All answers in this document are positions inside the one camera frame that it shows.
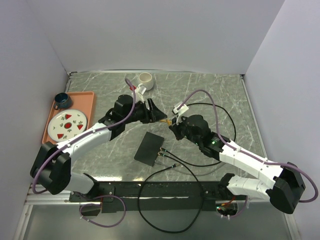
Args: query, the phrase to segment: white cup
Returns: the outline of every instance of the white cup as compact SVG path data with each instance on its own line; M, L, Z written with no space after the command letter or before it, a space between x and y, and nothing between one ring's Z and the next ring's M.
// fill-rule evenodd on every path
M153 88L154 80L152 79L152 75L148 72L143 72L139 75L139 83L143 84L147 91Z

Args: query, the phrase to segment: white plate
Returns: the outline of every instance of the white plate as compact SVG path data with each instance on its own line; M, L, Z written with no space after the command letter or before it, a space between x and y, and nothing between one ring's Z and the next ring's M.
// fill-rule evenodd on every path
M48 134L56 142L71 139L87 129L86 115L79 110L67 109L55 115L48 125Z

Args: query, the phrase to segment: gray wall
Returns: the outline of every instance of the gray wall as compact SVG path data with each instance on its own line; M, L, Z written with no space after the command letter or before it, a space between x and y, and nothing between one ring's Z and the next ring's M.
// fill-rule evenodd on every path
M245 84L268 157L293 162L320 187L320 1L286 0ZM303 199L313 196L307 182ZM302 238L320 239L320 200L298 204Z
M53 96L67 74L24 0L0 1L0 239L13 237Z
M27 0L70 71L244 74L284 0Z

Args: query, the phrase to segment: orange object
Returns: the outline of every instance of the orange object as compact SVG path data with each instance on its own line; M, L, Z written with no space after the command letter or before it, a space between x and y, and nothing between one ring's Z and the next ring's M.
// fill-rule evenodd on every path
M78 92L67 92L67 94L71 97L73 102L72 106L68 109L75 109L83 112L88 122L86 129L91 128L92 120L95 114L95 107L96 107L96 100L97 100L97 96L95 95L95 93L93 91L78 91ZM52 140L48 134L48 124L55 115L57 115L59 112L64 111L65 109L55 110L54 105L55 105L55 101L53 101L52 103L51 110L45 124L44 133L42 137L42 144L46 142L51 142L53 144L57 143L56 141Z

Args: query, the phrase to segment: table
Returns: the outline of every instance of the table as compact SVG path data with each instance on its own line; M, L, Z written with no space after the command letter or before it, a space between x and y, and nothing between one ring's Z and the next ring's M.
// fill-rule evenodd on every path
M119 95L131 94L124 79L128 78L138 85L139 72L84 72L72 73L69 92L93 91L97 96L93 122L96 123L114 106ZM197 89L207 90L217 105L224 107L235 122L237 139L241 147L263 156L261 143L255 127L253 115L247 100L240 75L202 74L189 72L151 72L155 81L153 89L145 93L146 98L152 98L155 105L169 118L173 117L175 104L183 101ZM210 103L203 92L196 93L188 103ZM234 129L227 114L218 109L219 129L222 135L233 139ZM216 129L214 111L208 105L193 105L187 116L203 115L212 131ZM126 125L126 130L114 140L90 150L79 158L73 166L76 173L87 173L98 181L143 181L150 174L163 169L155 164L153 167L134 160L134 155L145 135L149 131L164 137L163 147L190 163L206 165L216 162L213 158L204 156L198 147L186 139L177 141L166 123L142 124L134 122ZM171 159L158 157L166 165L172 165ZM226 173L234 173L241 177L251 177L248 173L229 164L218 164L211 167L190 167L195 174L212 172L199 176L200 181L219 181ZM188 173L183 167L176 169ZM168 170L155 175L151 181L194 181L193 176Z

